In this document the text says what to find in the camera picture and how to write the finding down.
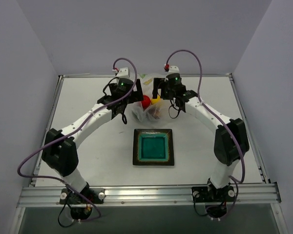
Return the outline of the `translucent plastic bag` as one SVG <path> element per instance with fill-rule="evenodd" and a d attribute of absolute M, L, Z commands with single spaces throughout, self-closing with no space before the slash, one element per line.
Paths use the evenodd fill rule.
<path fill-rule="evenodd" d="M 143 95 L 148 96 L 150 99 L 152 99 L 152 90 L 153 90 L 153 79 L 154 78 L 163 78 L 163 75 L 157 74 L 157 73 L 151 73 L 151 74 L 142 74 L 140 75 L 141 78 L 141 86 L 143 90 Z M 161 111 L 161 118 L 159 120 L 152 121 L 147 116 L 147 110 L 150 107 L 157 107 Z M 147 127 L 157 127 L 160 125 L 164 125 L 168 122 L 168 108 L 167 103 L 161 99 L 160 102 L 150 105 L 145 110 L 142 108 L 141 102 L 136 102 L 131 105 L 131 113 L 133 116 L 133 119 L 144 126 Z"/>

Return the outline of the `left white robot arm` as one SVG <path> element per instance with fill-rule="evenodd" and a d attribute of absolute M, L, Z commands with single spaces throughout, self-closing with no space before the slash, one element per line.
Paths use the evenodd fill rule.
<path fill-rule="evenodd" d="M 78 147 L 100 126 L 113 120 L 117 115 L 127 124 L 125 109 L 129 104 L 143 100 L 140 79 L 135 82 L 128 78 L 116 78 L 116 83 L 106 86 L 111 94 L 100 98 L 88 113 L 60 130 L 50 129 L 46 135 L 42 160 L 72 187 L 71 199 L 84 204 L 89 198 L 89 184 L 78 170 Z"/>

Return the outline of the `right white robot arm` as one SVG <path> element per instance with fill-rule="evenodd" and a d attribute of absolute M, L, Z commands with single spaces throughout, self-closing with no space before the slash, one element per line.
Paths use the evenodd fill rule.
<path fill-rule="evenodd" d="M 242 119 L 227 117 L 206 104 L 198 93 L 186 89 L 179 73 L 167 75 L 166 78 L 154 78 L 152 96 L 174 102 L 178 111 L 192 115 L 214 134 L 213 151 L 218 162 L 209 178 L 212 184 L 207 189 L 209 199 L 219 201 L 225 195 L 224 187 L 232 180 L 238 162 L 242 165 L 242 177 L 238 182 L 244 182 L 244 155 L 250 145 Z"/>

